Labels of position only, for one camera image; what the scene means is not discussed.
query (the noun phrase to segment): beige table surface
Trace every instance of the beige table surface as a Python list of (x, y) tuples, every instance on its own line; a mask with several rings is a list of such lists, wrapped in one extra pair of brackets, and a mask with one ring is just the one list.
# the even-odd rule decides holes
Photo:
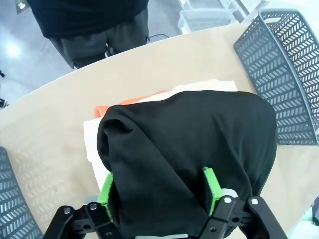
[[(209, 29), (113, 56), (0, 111), (0, 145), (40, 228), (46, 230), (59, 206), (78, 207), (99, 193), (83, 139), (83, 122), (93, 118), (94, 106), (214, 78), (254, 92), (232, 48), (245, 28)], [(319, 194), (318, 177), (318, 147), (278, 147), (262, 196), (286, 231)]]

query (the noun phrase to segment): black shirt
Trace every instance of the black shirt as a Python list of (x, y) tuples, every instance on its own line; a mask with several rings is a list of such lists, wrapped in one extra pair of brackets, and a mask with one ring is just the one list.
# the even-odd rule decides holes
[(198, 236), (208, 219), (203, 167), (241, 200), (259, 196), (275, 160), (276, 116), (250, 93), (182, 92), (109, 108), (97, 146), (113, 173), (124, 237)]
[(134, 18), (148, 0), (27, 0), (46, 38), (97, 33)]

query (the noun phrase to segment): basket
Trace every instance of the basket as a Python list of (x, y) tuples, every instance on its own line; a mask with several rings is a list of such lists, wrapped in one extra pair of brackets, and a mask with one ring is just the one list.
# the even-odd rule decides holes
[(178, 27), (183, 34), (237, 23), (232, 11), (223, 8), (182, 10)]
[(234, 49), (256, 92), (275, 109), (278, 143), (318, 145), (319, 48), (296, 10), (259, 12)]
[(0, 147), (0, 238), (42, 239), (26, 204), (6, 150)]

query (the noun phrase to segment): white plastic bin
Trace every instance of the white plastic bin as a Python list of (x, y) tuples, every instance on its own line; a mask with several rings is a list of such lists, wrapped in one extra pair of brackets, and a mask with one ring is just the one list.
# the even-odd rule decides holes
[(183, 10), (193, 8), (225, 8), (236, 11), (236, 7), (232, 4), (234, 0), (179, 0)]
[(182, 10), (179, 15), (178, 27), (183, 34), (238, 22), (232, 11), (223, 8)]

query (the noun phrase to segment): shoe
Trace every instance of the shoe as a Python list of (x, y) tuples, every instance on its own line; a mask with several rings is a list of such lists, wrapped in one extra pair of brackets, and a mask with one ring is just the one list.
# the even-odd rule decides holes
[(8, 106), (8, 101), (7, 100), (4, 100), (3, 101), (3, 104), (0, 106), (0, 108), (5, 108), (6, 106)]

